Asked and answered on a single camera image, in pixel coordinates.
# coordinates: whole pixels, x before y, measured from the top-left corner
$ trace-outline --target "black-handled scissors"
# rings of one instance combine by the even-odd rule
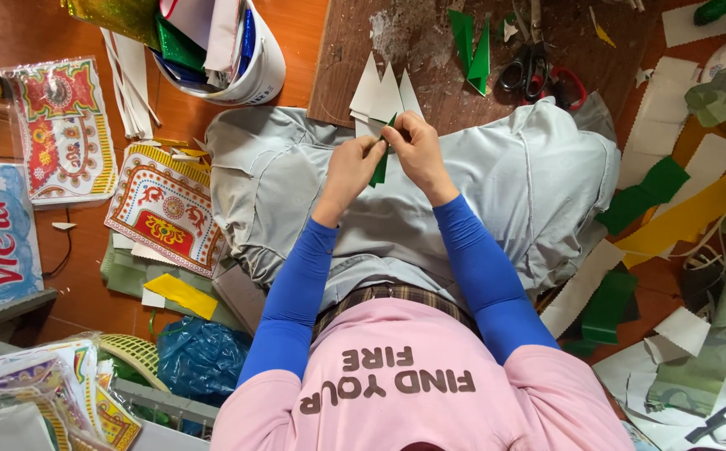
[[[506,91],[518,89],[522,91],[526,101],[535,102],[541,98],[544,88],[547,87],[550,81],[550,73],[547,64],[547,50],[544,48],[544,40],[541,36],[540,0],[531,0],[531,8],[531,33],[528,33],[528,29],[525,27],[514,3],[516,21],[519,30],[524,35],[525,43],[519,47],[510,63],[500,71],[497,84]],[[540,84],[533,82],[534,75],[541,78]]]

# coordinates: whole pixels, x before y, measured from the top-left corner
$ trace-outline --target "blue plastic bag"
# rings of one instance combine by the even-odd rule
[[[250,345],[247,334],[186,316],[157,337],[157,377],[173,394],[220,407],[235,391]]]

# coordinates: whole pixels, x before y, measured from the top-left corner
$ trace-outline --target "orange floor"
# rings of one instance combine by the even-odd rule
[[[670,0],[667,3],[669,6],[665,9],[693,1]],[[260,0],[256,5],[282,46],[288,65],[285,86],[276,103],[305,108],[312,86],[327,0]],[[631,15],[632,12],[625,5],[617,5],[617,14]],[[704,63],[725,42],[726,35],[723,35],[666,49],[663,26],[659,23],[642,67],[654,67],[663,55]],[[97,27],[70,18],[59,6],[58,0],[0,0],[0,67],[90,55],[96,57],[99,65],[112,138],[122,159],[122,149],[128,142],[119,132],[122,126],[115,106],[111,72],[102,35]],[[171,87],[161,79],[149,54],[147,67],[151,105],[163,122],[162,128],[155,130],[155,135],[185,140],[202,137],[209,121],[223,108],[182,94]],[[642,93],[642,89],[633,90],[622,116],[616,118],[620,144],[627,139]],[[0,101],[0,160],[10,160],[12,155],[13,143],[5,104]],[[109,232],[103,225],[106,214],[106,205],[71,210],[71,221],[78,224],[72,232],[74,250],[67,266],[56,277],[46,280],[46,287],[57,289],[60,293],[42,326],[38,342],[57,340],[87,330],[135,334],[153,339],[148,331],[150,309],[141,306],[135,298],[108,291],[99,277],[98,267],[107,247]],[[67,251],[64,233],[51,227],[52,221],[65,220],[65,212],[37,211],[36,219],[43,269],[49,271],[62,260]],[[677,262],[668,263],[655,258],[633,269],[640,276],[636,296],[642,319],[622,325],[619,330],[621,344],[601,347],[593,360],[638,342],[644,333],[677,308],[680,291],[677,285],[678,272],[673,269],[677,266]],[[155,320],[156,328],[159,330],[164,323],[177,318],[177,314],[161,312]]]

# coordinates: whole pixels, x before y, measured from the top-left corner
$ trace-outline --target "hand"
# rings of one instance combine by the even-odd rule
[[[401,132],[408,132],[406,142]],[[422,190],[433,207],[444,205],[458,197],[458,189],[449,178],[438,132],[413,111],[405,111],[397,117],[392,127],[382,128],[382,136],[396,150],[402,170],[419,190]]]
[[[335,148],[313,220],[331,229],[337,227],[341,215],[371,180],[385,152],[386,142],[369,136],[350,139]]]

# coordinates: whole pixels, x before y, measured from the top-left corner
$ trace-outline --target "blue arm sleeve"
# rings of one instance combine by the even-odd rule
[[[463,195],[433,209],[449,263],[489,352],[500,365],[524,344],[558,348],[513,264]]]
[[[268,370],[286,370],[300,379],[305,374],[337,236],[338,229],[308,220],[268,292],[238,387]]]

